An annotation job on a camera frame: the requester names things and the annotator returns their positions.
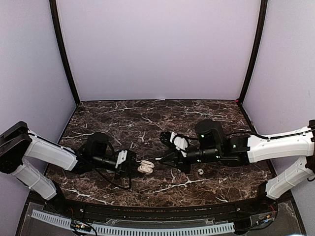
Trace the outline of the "beige earbud charging case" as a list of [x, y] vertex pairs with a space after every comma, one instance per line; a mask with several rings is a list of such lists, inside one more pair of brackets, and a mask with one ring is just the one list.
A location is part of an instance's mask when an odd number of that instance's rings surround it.
[[155, 167], [154, 163], [147, 160], [142, 160], [137, 170], [138, 172], [143, 173], [145, 175], [150, 175], [153, 173], [154, 167]]

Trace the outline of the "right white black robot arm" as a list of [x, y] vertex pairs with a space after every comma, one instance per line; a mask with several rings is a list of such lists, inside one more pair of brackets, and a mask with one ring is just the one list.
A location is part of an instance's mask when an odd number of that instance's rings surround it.
[[315, 179], [315, 122], [301, 129], [262, 136], [255, 132], [225, 134], [221, 123], [211, 119], [198, 122], [195, 127], [198, 145], [192, 146], [191, 137], [175, 132], [161, 132], [160, 141], [169, 149], [158, 157], [160, 164], [168, 165], [186, 174], [192, 164], [217, 162], [238, 167], [264, 160], [297, 156], [298, 160], [273, 179], [259, 186], [258, 197], [251, 203], [255, 213], [262, 213], [270, 200], [304, 180]]

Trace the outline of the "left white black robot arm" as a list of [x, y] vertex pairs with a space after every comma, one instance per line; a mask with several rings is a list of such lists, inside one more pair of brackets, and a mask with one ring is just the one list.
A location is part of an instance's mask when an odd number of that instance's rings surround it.
[[55, 183], [26, 160], [28, 157], [78, 175], [105, 169], [113, 173], [115, 179], [120, 179], [152, 172], [148, 163], [136, 162], [135, 152], [128, 149], [115, 151], [105, 133], [91, 134], [78, 150], [72, 150], [36, 135], [20, 121], [0, 136], [0, 171], [16, 177], [43, 199], [50, 200], [51, 208], [58, 214], [69, 211], [69, 202], [59, 196]]

